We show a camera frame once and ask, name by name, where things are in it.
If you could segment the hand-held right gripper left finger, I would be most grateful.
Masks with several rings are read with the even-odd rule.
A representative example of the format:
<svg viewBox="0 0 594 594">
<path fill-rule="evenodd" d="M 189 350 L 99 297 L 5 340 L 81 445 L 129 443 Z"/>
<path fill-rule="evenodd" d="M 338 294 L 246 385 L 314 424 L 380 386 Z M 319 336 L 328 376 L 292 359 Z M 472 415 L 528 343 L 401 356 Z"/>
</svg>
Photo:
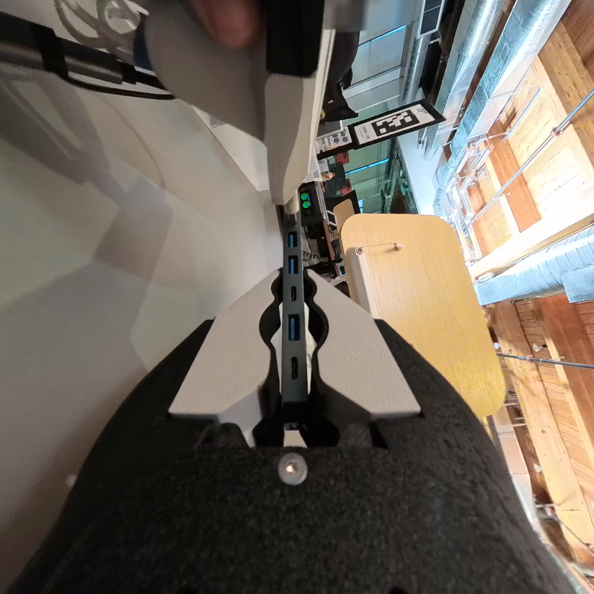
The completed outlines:
<svg viewBox="0 0 594 594">
<path fill-rule="evenodd" d="M 280 347 L 274 344 L 280 282 L 280 271 L 273 271 L 214 319 L 170 415 L 235 425 L 250 447 L 256 445 L 256 426 L 273 418 L 280 401 Z"/>
</svg>

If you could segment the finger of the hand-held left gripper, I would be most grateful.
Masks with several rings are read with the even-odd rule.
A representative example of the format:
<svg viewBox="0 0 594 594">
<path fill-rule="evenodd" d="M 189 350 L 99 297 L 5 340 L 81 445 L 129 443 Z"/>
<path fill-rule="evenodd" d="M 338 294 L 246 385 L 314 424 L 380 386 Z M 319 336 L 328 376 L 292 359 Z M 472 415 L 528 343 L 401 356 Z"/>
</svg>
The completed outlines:
<svg viewBox="0 0 594 594">
<path fill-rule="evenodd" d="M 264 144 L 273 204 L 297 207 L 310 171 L 336 27 L 330 1 L 268 1 Z"/>
<path fill-rule="evenodd" d="M 253 44 L 231 50 L 209 37 L 189 1 L 141 4 L 148 11 L 144 24 L 148 60 L 163 86 L 176 98 L 262 140 L 267 79 L 264 19 Z"/>
</svg>

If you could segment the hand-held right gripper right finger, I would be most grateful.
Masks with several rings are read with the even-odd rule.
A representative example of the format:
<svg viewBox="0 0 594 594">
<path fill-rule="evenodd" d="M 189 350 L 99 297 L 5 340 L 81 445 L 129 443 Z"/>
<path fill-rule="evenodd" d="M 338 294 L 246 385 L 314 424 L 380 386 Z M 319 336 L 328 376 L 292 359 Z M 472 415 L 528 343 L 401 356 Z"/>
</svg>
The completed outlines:
<svg viewBox="0 0 594 594">
<path fill-rule="evenodd" d="M 376 320 L 313 271 L 303 274 L 311 360 L 310 403 L 333 425 L 367 424 L 420 414 Z"/>
</svg>

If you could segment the grey usb hub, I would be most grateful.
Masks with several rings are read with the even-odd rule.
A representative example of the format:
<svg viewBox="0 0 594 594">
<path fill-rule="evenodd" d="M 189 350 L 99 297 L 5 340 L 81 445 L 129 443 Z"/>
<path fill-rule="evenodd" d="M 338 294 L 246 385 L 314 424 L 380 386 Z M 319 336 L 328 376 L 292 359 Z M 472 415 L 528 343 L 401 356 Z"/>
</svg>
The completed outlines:
<svg viewBox="0 0 594 594">
<path fill-rule="evenodd" d="M 174 99 L 155 75 L 137 70 L 113 55 L 61 39 L 49 27 L 6 13 L 1 13 L 1 62 L 52 73 L 72 86 L 92 92 Z M 286 427 L 295 428 L 303 422 L 308 405 L 299 198 L 297 207 L 284 208 L 283 267 L 278 289 L 279 303 L 283 304 L 283 337 L 278 350 L 280 401 L 273 417 L 281 418 Z"/>
</svg>

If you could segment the person's left hand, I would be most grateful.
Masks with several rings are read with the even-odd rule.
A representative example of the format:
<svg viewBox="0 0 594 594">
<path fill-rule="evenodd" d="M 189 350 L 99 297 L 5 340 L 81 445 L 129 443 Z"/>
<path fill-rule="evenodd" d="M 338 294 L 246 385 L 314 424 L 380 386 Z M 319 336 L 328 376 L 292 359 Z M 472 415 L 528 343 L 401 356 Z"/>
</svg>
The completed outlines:
<svg viewBox="0 0 594 594">
<path fill-rule="evenodd" d="M 222 47 L 248 47 L 259 37 L 263 8 L 259 1 L 189 1 L 209 37 Z"/>
</svg>

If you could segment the wooden book stand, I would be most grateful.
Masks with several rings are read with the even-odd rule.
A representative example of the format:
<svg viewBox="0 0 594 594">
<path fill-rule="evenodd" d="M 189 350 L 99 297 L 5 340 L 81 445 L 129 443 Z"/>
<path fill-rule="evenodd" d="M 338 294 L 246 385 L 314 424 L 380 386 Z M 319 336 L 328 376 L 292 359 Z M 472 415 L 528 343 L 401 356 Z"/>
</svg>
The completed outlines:
<svg viewBox="0 0 594 594">
<path fill-rule="evenodd" d="M 354 214 L 340 229 L 353 301 L 390 325 L 457 390 L 478 418 L 506 385 L 454 229 L 419 214 Z"/>
</svg>

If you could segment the black charger with green display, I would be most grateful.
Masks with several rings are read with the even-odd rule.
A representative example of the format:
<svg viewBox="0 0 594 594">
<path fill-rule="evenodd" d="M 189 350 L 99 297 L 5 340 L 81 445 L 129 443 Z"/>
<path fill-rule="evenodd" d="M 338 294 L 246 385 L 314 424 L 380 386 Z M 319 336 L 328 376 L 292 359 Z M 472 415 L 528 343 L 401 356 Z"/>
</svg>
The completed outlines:
<svg viewBox="0 0 594 594">
<path fill-rule="evenodd" d="M 323 220 L 319 189 L 315 181 L 303 183 L 298 189 L 302 226 L 316 225 Z"/>
</svg>

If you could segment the black white tag sign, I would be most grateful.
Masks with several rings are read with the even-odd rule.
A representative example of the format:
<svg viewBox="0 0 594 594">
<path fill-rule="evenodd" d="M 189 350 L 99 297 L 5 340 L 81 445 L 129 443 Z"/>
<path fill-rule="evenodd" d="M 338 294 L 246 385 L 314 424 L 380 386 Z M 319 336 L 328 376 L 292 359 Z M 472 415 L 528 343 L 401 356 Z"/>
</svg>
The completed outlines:
<svg viewBox="0 0 594 594">
<path fill-rule="evenodd" d="M 361 149 L 443 123 L 446 118 L 430 102 L 421 99 L 348 126 L 351 144 Z"/>
</svg>

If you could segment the silver ventilation duct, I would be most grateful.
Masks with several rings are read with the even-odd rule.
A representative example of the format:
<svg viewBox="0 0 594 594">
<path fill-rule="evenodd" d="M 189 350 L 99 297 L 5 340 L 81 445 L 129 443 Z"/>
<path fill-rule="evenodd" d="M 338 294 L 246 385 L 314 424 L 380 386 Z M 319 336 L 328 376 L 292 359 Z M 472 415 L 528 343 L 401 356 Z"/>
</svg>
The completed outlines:
<svg viewBox="0 0 594 594">
<path fill-rule="evenodd" d="M 406 26 L 400 103 L 422 96 L 444 120 L 420 130 L 418 147 L 435 158 L 455 130 L 472 81 L 492 39 L 501 34 L 509 1 L 421 1 Z"/>
</svg>

